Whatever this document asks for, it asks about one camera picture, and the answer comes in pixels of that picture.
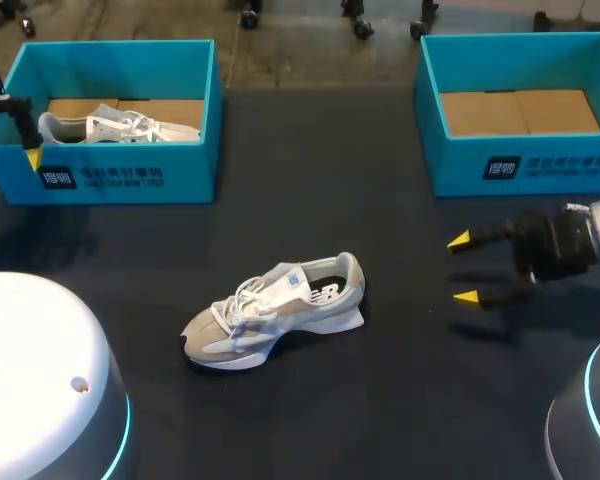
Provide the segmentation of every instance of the shoe insole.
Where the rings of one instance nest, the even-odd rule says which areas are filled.
[[[309,282],[311,303],[321,304],[338,298],[346,284],[347,279],[338,276],[319,278],[318,280]]]

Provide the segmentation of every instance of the shoe heel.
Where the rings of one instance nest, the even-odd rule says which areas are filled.
[[[325,318],[318,322],[305,323],[298,330],[327,335],[329,333],[345,332],[357,328],[362,324],[364,324],[364,318],[362,318],[360,310],[354,308],[335,317]]]

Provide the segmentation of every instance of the logo on box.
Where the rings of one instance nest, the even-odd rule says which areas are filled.
[[[40,167],[38,175],[44,188],[49,190],[73,190],[76,182],[69,167]]]
[[[482,175],[483,180],[511,180],[515,178],[521,157],[491,157]]]

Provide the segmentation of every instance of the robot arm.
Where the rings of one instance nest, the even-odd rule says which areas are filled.
[[[0,113],[6,113],[16,124],[20,140],[29,162],[34,170],[38,168],[42,157],[42,136],[38,133],[35,119],[31,116],[30,98],[17,98],[4,93],[0,79]]]
[[[502,240],[512,246],[515,287],[505,293],[472,290],[455,298],[486,308],[516,302],[528,298],[537,282],[579,275],[600,264],[600,202],[566,204],[550,215],[526,211],[501,227],[467,230],[448,248],[458,254]]]

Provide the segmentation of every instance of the small hole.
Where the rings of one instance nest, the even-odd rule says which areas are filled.
[[[73,377],[71,380],[71,388],[78,393],[87,393],[89,391],[89,384],[82,377]]]

